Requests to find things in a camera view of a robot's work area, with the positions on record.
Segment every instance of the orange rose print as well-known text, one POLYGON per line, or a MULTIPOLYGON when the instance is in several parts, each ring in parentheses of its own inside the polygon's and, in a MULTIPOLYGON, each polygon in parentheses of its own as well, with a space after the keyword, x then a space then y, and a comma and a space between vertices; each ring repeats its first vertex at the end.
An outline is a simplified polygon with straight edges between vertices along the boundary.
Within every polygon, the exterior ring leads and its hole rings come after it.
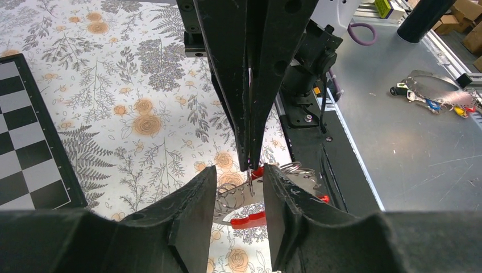
POLYGON ((232 273, 245 273, 248 269, 248 255, 241 249, 233 249, 229 254, 228 266, 232 273))
POLYGON ((206 273, 214 273, 214 261, 211 258, 207 259, 206 273))
POLYGON ((71 22, 71 23, 78 23, 78 22, 80 22, 80 18, 77 17, 77 16, 70 17, 70 18, 69 18, 69 22, 71 22))
POLYGON ((176 100, 177 100, 177 102, 179 102, 180 105, 186 105, 186 103, 188 102, 185 98, 183 98, 181 96, 177 96, 176 100))
POLYGON ((18 54, 18 53, 20 53, 20 51, 14 50, 14 49, 5 50, 5 51, 2 53, 2 57, 11 56, 11 55, 15 55, 15 54, 18 54))
POLYGON ((105 34, 109 31, 109 25, 102 22, 93 22, 87 26, 87 30, 93 34, 105 34))
POLYGON ((141 115, 147 115, 152 110, 152 103, 149 100, 138 100, 134 106, 141 115))
POLYGON ((102 20, 102 15, 99 13, 89 13, 87 15, 87 20, 92 21, 92 22, 97 22, 102 20))
POLYGON ((221 169, 230 170, 232 167, 232 157, 228 153, 224 153, 224 152, 218 153, 214 158, 214 161, 216 162, 216 166, 218 166, 221 169))
POLYGON ((134 121, 134 130, 141 135, 155 135, 161 128, 161 120, 153 115, 141 115, 134 121))
POLYGON ((126 107, 123 105, 117 105, 116 107, 114 107, 114 113, 122 117, 123 115, 127 114, 126 107))
POLYGON ((198 172, 201 172, 205 168, 206 168, 206 163, 204 163, 202 161, 197 161, 194 164, 194 169, 196 169, 196 171, 198 171, 198 172))
POLYGON ((119 212, 119 213, 114 213, 110 218, 114 221, 119 222, 120 220, 124 219, 125 216, 126 216, 125 213, 119 212))
POLYGON ((225 185, 224 187, 227 190, 230 190, 232 187, 237 187, 244 183, 244 178, 237 172, 225 172, 223 173, 218 180, 218 186, 225 185))

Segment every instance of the metal plate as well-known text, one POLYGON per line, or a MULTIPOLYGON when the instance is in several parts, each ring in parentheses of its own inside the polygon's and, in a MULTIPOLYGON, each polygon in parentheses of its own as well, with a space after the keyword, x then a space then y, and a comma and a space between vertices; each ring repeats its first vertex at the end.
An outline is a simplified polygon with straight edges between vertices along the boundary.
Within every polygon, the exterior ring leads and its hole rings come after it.
MULTIPOLYGON (((371 47, 346 35, 334 71, 345 90, 338 107, 386 210, 475 210, 482 194, 482 131, 455 113, 434 115, 389 94, 413 70, 449 76, 424 43, 397 26, 375 25, 371 47)), ((370 31, 355 29, 369 40, 370 31)))
POLYGON ((451 78, 431 72, 414 70, 404 82, 419 96, 440 104, 473 108, 476 101, 470 92, 464 91, 451 78))

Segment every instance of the floral tablecloth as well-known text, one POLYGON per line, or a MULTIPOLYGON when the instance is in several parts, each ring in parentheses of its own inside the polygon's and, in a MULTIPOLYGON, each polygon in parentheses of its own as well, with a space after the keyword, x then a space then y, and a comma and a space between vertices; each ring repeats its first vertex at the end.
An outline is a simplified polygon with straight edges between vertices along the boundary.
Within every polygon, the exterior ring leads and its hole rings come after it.
MULTIPOLYGON (((246 178, 207 61, 184 56, 183 31, 171 5, 0 1, 0 55, 25 55, 88 209, 103 217, 121 220, 206 166, 217 166, 220 184, 246 178)), ((262 152, 264 162, 290 161, 274 109, 262 152)), ((270 265, 265 227, 213 225, 208 272, 266 273, 270 265)))

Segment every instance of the purple cable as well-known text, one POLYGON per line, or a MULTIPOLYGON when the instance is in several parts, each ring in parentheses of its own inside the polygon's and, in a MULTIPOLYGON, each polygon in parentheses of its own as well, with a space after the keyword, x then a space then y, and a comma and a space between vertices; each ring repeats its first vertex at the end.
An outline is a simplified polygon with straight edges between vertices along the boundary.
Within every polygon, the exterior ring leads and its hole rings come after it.
POLYGON ((366 23, 353 23, 353 24, 349 24, 348 25, 348 34, 350 35, 350 37, 353 39, 353 41, 355 41, 357 44, 360 44, 362 46, 371 46, 373 44, 376 43, 376 41, 378 40, 378 33, 376 32, 375 28, 373 26, 371 26, 370 24, 366 24, 366 23), (354 27, 366 27, 367 29, 369 29, 370 31, 372 31, 373 33, 373 40, 371 40, 370 42, 365 42, 365 41, 362 41, 360 40, 356 35, 355 33, 353 32, 353 28, 354 27))
MULTIPOLYGON (((355 41, 355 43, 357 44, 360 44, 361 46, 365 46, 365 47, 369 47, 373 44, 376 43, 376 41, 378 40, 378 33, 376 32, 375 28, 370 25, 370 24, 366 24, 366 23, 353 23, 353 24, 349 24, 348 25, 348 34, 350 35, 350 37, 353 39, 353 41, 355 41), (354 27, 366 27, 368 28, 370 31, 372 31, 373 33, 373 40, 369 41, 369 42, 364 42, 362 40, 360 40, 356 35, 355 33, 353 32, 353 28, 354 27)), ((338 84, 338 80, 336 79, 336 75, 333 73, 333 71, 331 70, 328 70, 328 73, 330 74, 330 78, 331 78, 331 81, 333 82, 333 84, 335 85, 335 88, 336 88, 336 94, 337 95, 341 95, 343 94, 343 89, 340 88, 340 85, 338 84)))

